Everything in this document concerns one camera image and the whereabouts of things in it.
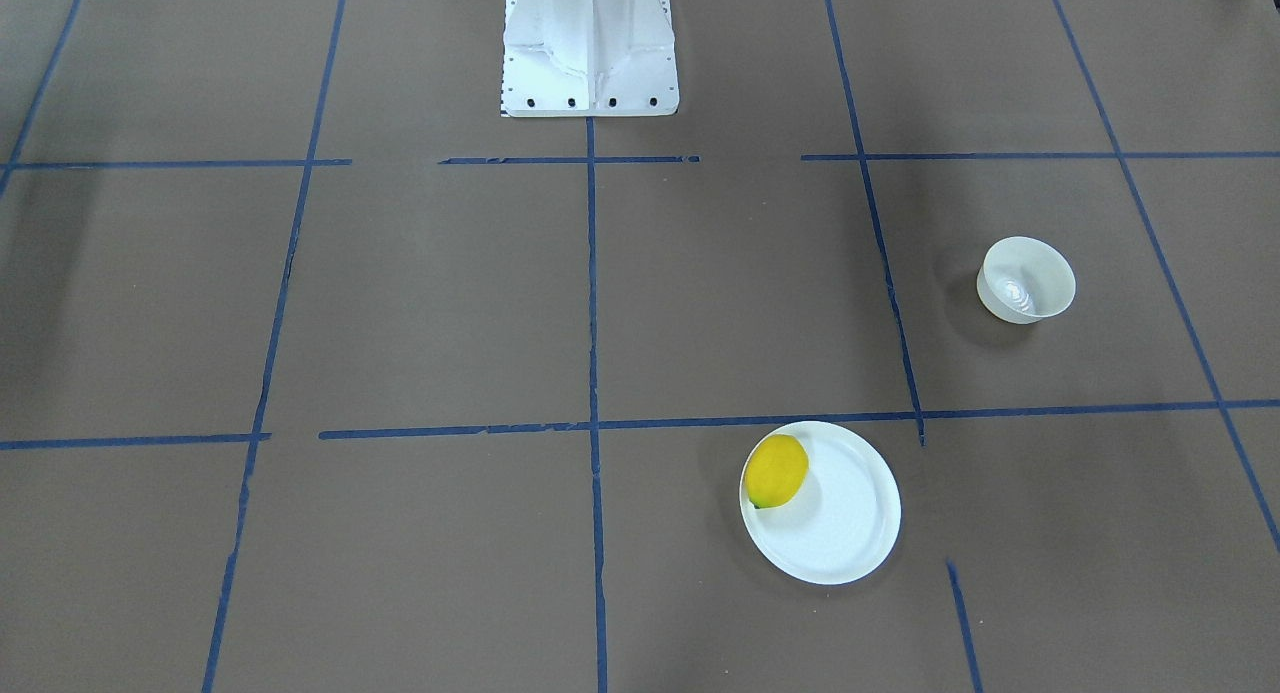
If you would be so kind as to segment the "yellow lemon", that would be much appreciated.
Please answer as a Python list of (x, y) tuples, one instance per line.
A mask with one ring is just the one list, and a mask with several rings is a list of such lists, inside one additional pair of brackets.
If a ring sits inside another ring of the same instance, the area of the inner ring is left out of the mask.
[(776, 509), (788, 503), (803, 487), (810, 460), (795, 436), (764, 438), (749, 456), (742, 473), (742, 489), (754, 509)]

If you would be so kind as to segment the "white round plate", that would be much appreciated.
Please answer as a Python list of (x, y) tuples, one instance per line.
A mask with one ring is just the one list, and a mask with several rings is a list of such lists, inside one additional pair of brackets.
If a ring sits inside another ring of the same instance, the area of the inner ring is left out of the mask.
[[(794, 494), (764, 506), (750, 471), (762, 451), (803, 450), (806, 466)], [(842, 585), (873, 573), (892, 552), (902, 505), (881, 453), (861, 436), (827, 421), (792, 421), (760, 439), (744, 464), (739, 507), (753, 544), (778, 570), (817, 585)]]

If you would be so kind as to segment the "white bowl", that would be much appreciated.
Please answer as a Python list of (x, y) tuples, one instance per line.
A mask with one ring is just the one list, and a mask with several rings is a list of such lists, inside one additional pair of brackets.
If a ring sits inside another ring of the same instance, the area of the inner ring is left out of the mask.
[(1053, 246), (1012, 236), (987, 250), (975, 291), (993, 316), (1025, 325), (1065, 313), (1076, 297), (1076, 277)]

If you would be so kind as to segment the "brown paper table cover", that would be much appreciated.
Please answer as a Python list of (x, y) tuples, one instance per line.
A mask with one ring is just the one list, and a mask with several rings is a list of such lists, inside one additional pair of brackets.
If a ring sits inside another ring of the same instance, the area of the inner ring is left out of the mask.
[(502, 4), (3, 0), (5, 692), (1277, 689), (1274, 0), (672, 0), (525, 120)]

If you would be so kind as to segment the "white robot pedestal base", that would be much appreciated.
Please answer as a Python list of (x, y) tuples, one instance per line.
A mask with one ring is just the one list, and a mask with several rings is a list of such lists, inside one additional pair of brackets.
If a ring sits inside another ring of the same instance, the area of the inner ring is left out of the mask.
[(680, 108), (671, 0), (504, 0), (500, 114), (668, 117)]

